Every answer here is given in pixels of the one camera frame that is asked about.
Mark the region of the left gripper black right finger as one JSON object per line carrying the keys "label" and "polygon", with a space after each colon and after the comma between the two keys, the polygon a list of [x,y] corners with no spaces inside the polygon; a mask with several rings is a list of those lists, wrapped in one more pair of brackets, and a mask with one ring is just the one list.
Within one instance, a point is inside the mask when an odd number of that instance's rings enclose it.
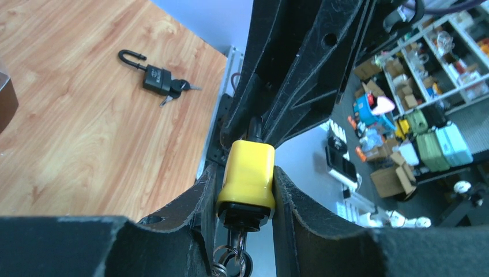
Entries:
{"label": "left gripper black right finger", "polygon": [[364,228],[273,173],[277,276],[487,276],[488,227]]}

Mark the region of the yellow padlock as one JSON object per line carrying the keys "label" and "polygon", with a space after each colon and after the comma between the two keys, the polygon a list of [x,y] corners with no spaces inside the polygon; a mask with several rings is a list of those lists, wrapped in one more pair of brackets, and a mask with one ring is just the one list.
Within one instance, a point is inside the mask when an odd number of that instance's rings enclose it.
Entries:
{"label": "yellow padlock", "polygon": [[273,216],[274,158],[275,149],[269,144],[247,140],[232,144],[216,201],[224,227],[256,232]]}

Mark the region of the black padlock with keys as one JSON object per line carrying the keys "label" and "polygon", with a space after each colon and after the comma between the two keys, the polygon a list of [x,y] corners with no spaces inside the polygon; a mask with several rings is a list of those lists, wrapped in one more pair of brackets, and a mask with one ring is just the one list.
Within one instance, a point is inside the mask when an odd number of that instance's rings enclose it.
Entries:
{"label": "black padlock with keys", "polygon": [[159,105],[160,108],[163,108],[168,102],[179,98],[183,91],[202,90],[201,87],[190,84],[185,79],[173,78],[172,73],[167,69],[158,68],[150,64],[145,66],[130,61],[126,58],[127,55],[142,61],[146,61],[147,57],[131,50],[120,50],[118,52],[118,58],[122,62],[144,72],[142,81],[144,89],[164,97]]}

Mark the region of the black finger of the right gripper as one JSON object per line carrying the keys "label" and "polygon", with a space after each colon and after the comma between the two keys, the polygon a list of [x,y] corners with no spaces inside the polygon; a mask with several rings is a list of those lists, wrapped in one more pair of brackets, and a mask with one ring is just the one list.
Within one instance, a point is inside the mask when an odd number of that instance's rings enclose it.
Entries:
{"label": "black finger of the right gripper", "polygon": [[311,29],[321,1],[253,1],[243,67],[221,132],[233,143],[266,114]]}
{"label": "black finger of the right gripper", "polygon": [[266,76],[275,97],[265,114],[264,142],[283,142],[327,121],[344,90],[374,15],[376,1],[322,1],[303,39],[289,29],[272,51]]}

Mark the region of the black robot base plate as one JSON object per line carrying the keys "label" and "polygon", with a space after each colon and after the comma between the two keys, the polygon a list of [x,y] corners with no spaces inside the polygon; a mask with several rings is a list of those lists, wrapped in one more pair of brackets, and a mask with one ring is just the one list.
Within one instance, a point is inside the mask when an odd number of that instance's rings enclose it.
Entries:
{"label": "black robot base plate", "polygon": [[217,163],[221,167],[225,167],[232,145],[232,142],[228,139],[228,137],[221,132],[228,118],[231,103],[232,96],[227,93],[221,95],[206,153],[207,160]]}

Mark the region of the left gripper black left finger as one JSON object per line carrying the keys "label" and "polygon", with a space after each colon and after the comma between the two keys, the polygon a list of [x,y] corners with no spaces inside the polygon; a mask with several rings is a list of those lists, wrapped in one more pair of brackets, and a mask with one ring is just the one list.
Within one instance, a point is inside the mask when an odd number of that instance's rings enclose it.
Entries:
{"label": "left gripper black left finger", "polygon": [[1,218],[2,276],[210,276],[216,165],[166,206],[124,216]]}

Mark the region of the brown wooden metronome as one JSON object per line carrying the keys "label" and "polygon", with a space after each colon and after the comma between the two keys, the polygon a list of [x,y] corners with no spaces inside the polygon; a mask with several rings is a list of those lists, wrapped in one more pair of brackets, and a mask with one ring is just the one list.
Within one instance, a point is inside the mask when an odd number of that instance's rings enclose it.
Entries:
{"label": "brown wooden metronome", "polygon": [[12,121],[17,109],[18,99],[13,86],[11,75],[1,60],[1,133]]}

